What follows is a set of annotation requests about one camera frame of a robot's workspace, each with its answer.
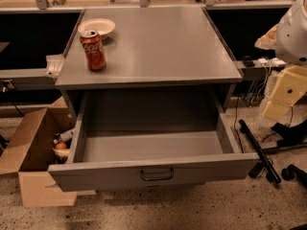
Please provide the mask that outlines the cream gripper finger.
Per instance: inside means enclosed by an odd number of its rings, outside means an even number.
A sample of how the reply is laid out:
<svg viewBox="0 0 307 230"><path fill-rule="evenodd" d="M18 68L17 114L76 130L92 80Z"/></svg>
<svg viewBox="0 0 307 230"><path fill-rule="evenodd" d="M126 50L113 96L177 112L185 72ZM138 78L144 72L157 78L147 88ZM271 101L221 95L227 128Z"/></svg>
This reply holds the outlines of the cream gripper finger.
<svg viewBox="0 0 307 230"><path fill-rule="evenodd" d="M307 92L307 68L298 65L281 72L272 71L265 98L261 102L261 117L279 121Z"/></svg>

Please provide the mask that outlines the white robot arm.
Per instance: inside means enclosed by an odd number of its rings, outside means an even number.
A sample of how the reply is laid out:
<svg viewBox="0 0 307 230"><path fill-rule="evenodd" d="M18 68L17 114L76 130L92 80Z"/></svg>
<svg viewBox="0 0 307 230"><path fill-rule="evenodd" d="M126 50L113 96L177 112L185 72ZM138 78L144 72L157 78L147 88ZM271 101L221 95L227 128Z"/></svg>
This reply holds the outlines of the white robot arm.
<svg viewBox="0 0 307 230"><path fill-rule="evenodd" d="M260 116L277 122L307 92L307 0L295 0L280 19L274 50L288 66L281 72L272 71Z"/></svg>

